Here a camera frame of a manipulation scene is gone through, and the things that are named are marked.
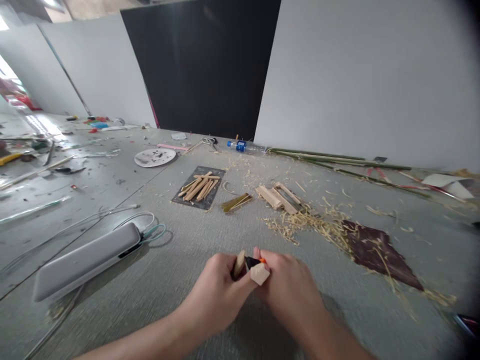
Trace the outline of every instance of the white panel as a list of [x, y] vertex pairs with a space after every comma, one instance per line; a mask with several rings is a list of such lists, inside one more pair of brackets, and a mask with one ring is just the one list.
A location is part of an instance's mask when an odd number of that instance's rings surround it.
[[283, 0], [255, 141], [480, 171], [479, 54], [452, 3]]
[[156, 127], [140, 67], [120, 14], [43, 24], [42, 29], [94, 116]]
[[31, 95], [50, 114], [86, 117], [82, 102], [37, 25], [0, 31], [0, 54]]

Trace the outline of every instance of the hand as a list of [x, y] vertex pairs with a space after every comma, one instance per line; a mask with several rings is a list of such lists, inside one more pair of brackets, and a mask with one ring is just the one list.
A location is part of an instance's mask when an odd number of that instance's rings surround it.
[[271, 275], [256, 290], [273, 316], [299, 342], [328, 316], [309, 268], [289, 254], [279, 254], [258, 247], [255, 259], [264, 258]]
[[246, 274], [233, 281], [236, 255], [218, 253], [206, 263], [190, 294], [176, 310], [195, 326], [204, 340], [221, 333], [237, 317], [258, 285]]

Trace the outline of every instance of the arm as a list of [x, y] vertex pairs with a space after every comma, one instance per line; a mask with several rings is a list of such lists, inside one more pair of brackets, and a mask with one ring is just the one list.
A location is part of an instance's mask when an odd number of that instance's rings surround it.
[[303, 262], [257, 247], [253, 257], [264, 258], [271, 271], [257, 294], [311, 359], [375, 359], [329, 314]]
[[233, 281], [235, 255], [208, 260], [190, 294], [170, 315], [76, 360], [182, 359], [208, 338], [221, 333], [237, 317], [257, 287], [250, 276]]

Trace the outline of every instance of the white plate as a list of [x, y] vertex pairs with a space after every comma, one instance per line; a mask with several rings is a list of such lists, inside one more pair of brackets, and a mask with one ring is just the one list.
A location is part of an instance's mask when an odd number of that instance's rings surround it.
[[139, 152], [133, 160], [142, 168], [153, 168], [155, 166], [163, 165], [173, 160], [177, 155], [175, 150], [166, 148], [148, 149]]

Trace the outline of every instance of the white power bank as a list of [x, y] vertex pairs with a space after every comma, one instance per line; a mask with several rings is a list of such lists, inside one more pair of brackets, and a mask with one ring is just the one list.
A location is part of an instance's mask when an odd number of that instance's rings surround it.
[[35, 279], [33, 301], [56, 300], [129, 255], [142, 244], [133, 222], [44, 265]]

